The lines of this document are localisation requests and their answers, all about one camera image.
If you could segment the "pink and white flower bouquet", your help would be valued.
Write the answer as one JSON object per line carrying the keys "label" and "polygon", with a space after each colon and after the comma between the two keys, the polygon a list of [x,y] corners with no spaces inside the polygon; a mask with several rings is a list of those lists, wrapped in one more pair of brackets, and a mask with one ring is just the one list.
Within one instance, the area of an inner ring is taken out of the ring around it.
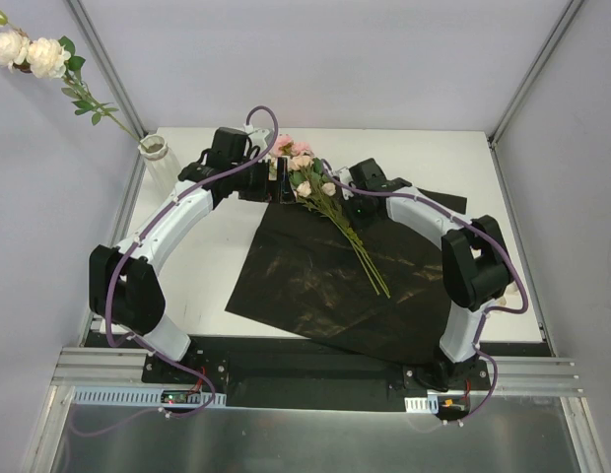
{"label": "pink and white flower bouquet", "polygon": [[390,297],[390,291],[374,265],[362,240],[344,215],[339,198],[342,192],[327,177],[322,161],[306,142],[295,142],[290,135],[280,134],[270,152],[270,177],[278,181],[280,165],[288,179],[289,194],[310,212],[329,219],[347,239],[367,274],[377,295]]}

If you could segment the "white peony flower stem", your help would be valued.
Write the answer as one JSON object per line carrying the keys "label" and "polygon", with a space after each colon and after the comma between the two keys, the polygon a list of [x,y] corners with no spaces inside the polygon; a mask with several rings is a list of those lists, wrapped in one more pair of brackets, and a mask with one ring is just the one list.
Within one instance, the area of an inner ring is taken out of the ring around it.
{"label": "white peony flower stem", "polygon": [[118,108],[112,102],[98,101],[82,76],[86,59],[76,53],[74,42],[67,36],[59,39],[32,39],[21,28],[10,22],[0,10],[0,67],[10,72],[19,71],[41,80],[58,80],[64,84],[61,93],[71,100],[74,114],[88,115],[96,126],[105,118],[129,135],[139,148],[142,138],[116,117]]}

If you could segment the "cream ribbon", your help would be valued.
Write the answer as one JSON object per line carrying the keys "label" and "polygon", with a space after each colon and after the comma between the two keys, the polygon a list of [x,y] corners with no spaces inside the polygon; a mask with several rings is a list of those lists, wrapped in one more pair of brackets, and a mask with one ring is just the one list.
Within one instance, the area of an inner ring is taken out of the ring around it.
{"label": "cream ribbon", "polygon": [[513,292],[505,292],[501,297],[495,301],[495,305],[500,307],[511,307],[518,299],[518,294]]}

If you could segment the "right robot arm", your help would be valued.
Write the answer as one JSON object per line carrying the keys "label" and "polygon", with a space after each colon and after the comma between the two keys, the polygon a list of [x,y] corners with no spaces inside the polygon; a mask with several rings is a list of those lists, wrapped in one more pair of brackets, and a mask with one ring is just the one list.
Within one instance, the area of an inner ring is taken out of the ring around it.
{"label": "right robot arm", "polygon": [[379,216],[414,231],[441,251],[441,273],[450,309],[434,359],[415,371],[422,386],[446,392],[469,376],[489,313],[517,280],[496,219],[472,219],[436,201],[409,181],[389,180],[373,159],[332,173],[349,213],[365,223]]}

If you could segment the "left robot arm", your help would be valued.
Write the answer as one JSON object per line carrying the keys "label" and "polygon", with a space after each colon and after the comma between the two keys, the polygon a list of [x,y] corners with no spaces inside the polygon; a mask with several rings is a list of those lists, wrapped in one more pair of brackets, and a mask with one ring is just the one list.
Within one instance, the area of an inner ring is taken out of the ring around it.
{"label": "left robot arm", "polygon": [[133,234],[89,257],[88,301],[104,327],[118,325],[142,347],[166,358],[175,382],[196,377],[196,346],[167,314],[158,276],[171,253],[202,219],[232,193],[252,202],[288,202],[286,181],[272,180],[265,158],[277,141],[273,130],[218,128],[200,158],[181,169],[164,202]]}

